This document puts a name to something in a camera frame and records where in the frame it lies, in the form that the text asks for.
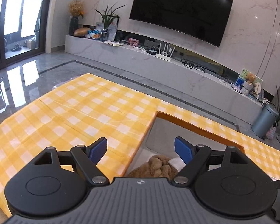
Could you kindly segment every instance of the gray tile floor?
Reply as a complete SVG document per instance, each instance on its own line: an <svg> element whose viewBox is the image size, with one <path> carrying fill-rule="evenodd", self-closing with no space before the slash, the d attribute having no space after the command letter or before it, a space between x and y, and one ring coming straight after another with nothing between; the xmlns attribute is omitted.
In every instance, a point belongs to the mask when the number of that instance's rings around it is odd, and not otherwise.
<svg viewBox="0 0 280 224"><path fill-rule="evenodd" d="M251 131L250 124L205 102L147 78L63 51L41 54L0 71L0 123L51 91L53 86L85 73L180 106L280 150L280 136L262 140Z"/></svg>

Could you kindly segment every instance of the vase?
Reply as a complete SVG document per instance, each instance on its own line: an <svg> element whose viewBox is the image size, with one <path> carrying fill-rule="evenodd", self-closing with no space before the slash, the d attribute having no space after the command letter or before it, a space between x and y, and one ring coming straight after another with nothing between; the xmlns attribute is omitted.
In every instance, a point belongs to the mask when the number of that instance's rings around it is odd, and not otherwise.
<svg viewBox="0 0 280 224"><path fill-rule="evenodd" d="M107 29L103 29L101 31L101 41L107 41L109 37L109 31Z"/></svg>
<svg viewBox="0 0 280 224"><path fill-rule="evenodd" d="M73 16L69 23L69 35L74 35L74 32L78 29L79 18L77 16Z"/></svg>

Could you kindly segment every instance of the pink bag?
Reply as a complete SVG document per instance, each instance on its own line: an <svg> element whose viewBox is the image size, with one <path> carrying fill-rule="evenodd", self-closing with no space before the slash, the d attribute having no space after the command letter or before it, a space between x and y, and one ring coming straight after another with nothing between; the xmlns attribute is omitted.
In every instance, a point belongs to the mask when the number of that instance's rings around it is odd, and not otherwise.
<svg viewBox="0 0 280 224"><path fill-rule="evenodd" d="M275 134L276 128L277 128L277 123L276 123L276 127L274 127L274 125L271 126L269 131L266 133L266 137L268 139L272 140L274 138L274 134Z"/></svg>

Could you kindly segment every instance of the gray trash bin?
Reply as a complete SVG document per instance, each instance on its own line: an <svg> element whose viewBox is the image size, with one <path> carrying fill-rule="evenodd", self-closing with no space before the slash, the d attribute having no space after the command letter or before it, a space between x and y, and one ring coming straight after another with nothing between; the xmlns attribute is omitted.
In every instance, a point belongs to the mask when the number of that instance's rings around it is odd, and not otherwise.
<svg viewBox="0 0 280 224"><path fill-rule="evenodd" d="M262 108L260 115L251 127L252 131L259 138L264 137L273 125L273 123L277 120L278 116L278 111L272 105L265 104L265 106Z"/></svg>

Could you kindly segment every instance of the paper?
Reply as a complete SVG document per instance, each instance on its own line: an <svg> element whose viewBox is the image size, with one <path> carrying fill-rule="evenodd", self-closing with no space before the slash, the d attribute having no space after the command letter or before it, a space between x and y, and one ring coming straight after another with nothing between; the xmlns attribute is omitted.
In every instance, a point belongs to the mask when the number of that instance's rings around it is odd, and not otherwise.
<svg viewBox="0 0 280 224"><path fill-rule="evenodd" d="M103 42L103 43L106 43L106 44L109 44L109 45L113 45L113 46L121 46L122 44L120 44L120 43L116 43L116 42L112 42L112 41L110 41L110 40L107 40L107 41L105 41L105 42Z"/></svg>

